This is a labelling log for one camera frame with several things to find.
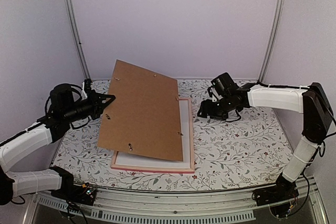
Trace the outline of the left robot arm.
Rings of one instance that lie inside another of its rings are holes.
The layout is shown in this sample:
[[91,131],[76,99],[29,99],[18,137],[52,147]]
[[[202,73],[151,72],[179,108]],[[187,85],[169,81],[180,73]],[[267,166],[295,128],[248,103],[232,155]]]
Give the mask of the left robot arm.
[[89,183],[74,184],[73,174],[58,166],[35,172],[12,172],[11,168],[34,151],[61,140],[78,120],[98,119],[116,98],[97,93],[91,79],[81,86],[62,83],[49,93],[44,116],[30,127],[1,142],[1,205],[40,191],[72,204],[92,206],[96,191]]

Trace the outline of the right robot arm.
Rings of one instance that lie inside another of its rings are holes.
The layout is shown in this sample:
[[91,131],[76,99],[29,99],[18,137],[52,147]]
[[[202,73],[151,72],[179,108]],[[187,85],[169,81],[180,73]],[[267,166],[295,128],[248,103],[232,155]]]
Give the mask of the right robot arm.
[[318,148],[331,137],[329,128],[335,123],[334,114],[322,85],[271,85],[261,82],[236,84],[226,72],[211,81],[207,89],[209,99],[201,102],[197,116],[221,121],[231,111],[239,113],[245,108],[267,107],[298,112],[303,115],[302,137],[289,164],[278,176],[276,184],[253,191],[258,205],[297,197],[296,180],[313,162]]

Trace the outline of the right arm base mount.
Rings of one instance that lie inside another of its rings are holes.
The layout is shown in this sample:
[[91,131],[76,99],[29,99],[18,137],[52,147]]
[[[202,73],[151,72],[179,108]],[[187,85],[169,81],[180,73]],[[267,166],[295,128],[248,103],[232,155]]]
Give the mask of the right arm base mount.
[[252,200],[257,206],[268,205],[271,214],[276,218],[288,217],[298,200],[296,186],[290,189],[283,189],[278,186],[271,186],[255,189],[252,193]]

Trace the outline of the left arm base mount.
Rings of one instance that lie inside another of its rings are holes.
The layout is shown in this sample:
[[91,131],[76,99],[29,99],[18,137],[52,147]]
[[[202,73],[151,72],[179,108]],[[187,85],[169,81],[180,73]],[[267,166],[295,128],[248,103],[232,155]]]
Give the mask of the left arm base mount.
[[93,206],[97,187],[89,183],[71,185],[66,189],[52,190],[51,195],[71,203]]

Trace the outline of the brown backing board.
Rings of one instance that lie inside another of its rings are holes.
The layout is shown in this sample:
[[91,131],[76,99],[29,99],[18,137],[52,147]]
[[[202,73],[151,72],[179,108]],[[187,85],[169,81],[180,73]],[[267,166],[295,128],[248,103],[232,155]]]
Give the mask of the brown backing board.
[[133,155],[182,161],[177,80],[117,60],[98,147]]

